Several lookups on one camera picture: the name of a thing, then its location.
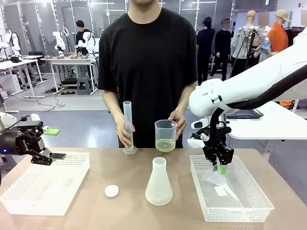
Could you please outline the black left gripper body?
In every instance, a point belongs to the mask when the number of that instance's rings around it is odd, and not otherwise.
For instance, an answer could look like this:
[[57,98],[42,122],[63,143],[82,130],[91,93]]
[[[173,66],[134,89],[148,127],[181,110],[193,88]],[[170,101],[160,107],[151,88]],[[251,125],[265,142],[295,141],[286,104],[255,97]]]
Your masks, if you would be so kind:
[[41,138],[42,121],[22,121],[15,127],[0,132],[0,153],[2,155],[39,156],[45,150]]

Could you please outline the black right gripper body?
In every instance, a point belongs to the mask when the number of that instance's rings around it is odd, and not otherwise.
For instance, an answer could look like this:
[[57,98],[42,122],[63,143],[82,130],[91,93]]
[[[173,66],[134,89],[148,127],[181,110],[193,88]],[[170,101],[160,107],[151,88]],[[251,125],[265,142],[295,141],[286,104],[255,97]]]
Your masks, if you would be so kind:
[[204,155],[213,165],[218,162],[221,165],[227,165],[232,162],[234,149],[227,147],[226,134],[231,132],[231,128],[226,126],[217,129],[215,133],[210,128],[205,128],[205,134],[209,135],[209,140],[204,141],[205,146],[202,148]]

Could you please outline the person's left hand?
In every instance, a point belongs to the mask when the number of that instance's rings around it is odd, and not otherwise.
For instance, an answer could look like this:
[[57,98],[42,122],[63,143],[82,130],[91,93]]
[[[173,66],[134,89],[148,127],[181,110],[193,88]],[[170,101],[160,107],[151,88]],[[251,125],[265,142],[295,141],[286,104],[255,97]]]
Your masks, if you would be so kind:
[[175,121],[177,123],[176,140],[178,140],[187,126],[186,118],[181,111],[175,110],[170,114],[168,120]]

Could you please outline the person's right hand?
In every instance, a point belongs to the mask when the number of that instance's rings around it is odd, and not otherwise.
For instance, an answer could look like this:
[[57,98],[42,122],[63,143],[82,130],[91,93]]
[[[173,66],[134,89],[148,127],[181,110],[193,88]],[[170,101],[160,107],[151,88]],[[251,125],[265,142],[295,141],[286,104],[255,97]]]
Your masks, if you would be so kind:
[[125,129],[125,117],[123,114],[119,114],[115,118],[116,126],[117,126],[117,135],[120,142],[124,145],[124,147],[130,147],[132,145],[132,134],[129,133]]

